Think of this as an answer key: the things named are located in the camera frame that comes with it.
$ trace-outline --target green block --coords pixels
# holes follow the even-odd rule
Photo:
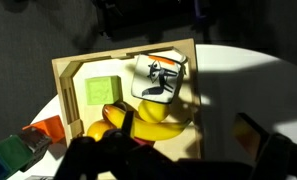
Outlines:
[[[33,153],[17,135],[12,135],[0,141],[0,158],[8,165],[11,176],[33,158]]]
[[[86,94],[88,105],[113,104],[120,97],[120,78],[105,76],[86,79]]]

